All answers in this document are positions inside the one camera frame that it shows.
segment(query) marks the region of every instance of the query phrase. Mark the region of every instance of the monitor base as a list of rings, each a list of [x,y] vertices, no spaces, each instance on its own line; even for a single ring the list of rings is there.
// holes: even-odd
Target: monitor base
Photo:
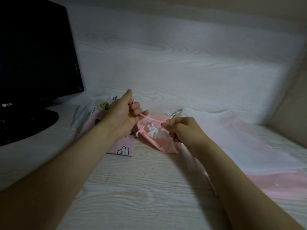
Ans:
[[[0,146],[33,136],[59,119],[55,111],[38,109],[0,116]]]

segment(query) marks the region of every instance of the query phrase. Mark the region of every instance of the white wooden desk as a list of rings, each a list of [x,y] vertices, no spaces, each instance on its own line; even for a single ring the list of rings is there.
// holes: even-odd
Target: white wooden desk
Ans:
[[[50,128],[0,147],[0,189],[30,173],[69,145],[77,106],[51,108]],[[250,124],[272,147],[307,162],[307,150],[267,127]],[[136,139],[133,157],[107,154],[93,171],[58,229],[231,229],[226,213],[201,174],[180,154],[165,154]],[[276,201],[305,228],[307,201]]]

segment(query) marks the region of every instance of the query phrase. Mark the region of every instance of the pink drawstring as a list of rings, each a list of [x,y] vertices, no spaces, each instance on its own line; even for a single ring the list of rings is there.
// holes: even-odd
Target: pink drawstring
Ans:
[[[158,123],[164,123],[164,122],[166,122],[165,120],[156,120],[156,119],[150,118],[150,117],[148,117],[148,116],[146,116],[146,115],[143,115],[143,114],[140,114],[140,116],[152,120],[152,121],[149,122],[148,124],[150,124],[150,123],[152,123],[152,122],[158,122]],[[138,136],[138,133],[139,133],[139,132],[141,131],[141,129],[143,129],[144,127],[141,127],[140,130],[138,130],[138,131],[136,132],[136,136]]]

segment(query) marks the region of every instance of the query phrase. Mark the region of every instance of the black lg monitor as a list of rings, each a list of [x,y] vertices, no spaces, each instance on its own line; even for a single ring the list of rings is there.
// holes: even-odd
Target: black lg monitor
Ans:
[[[84,91],[66,8],[48,0],[0,1],[0,146],[59,116],[53,98]]]

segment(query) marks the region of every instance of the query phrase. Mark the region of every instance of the person's right hand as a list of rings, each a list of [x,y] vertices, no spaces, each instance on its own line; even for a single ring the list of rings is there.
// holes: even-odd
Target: person's right hand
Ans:
[[[174,142],[183,143],[190,153],[197,158],[197,152],[211,141],[192,117],[172,118],[162,123]]]

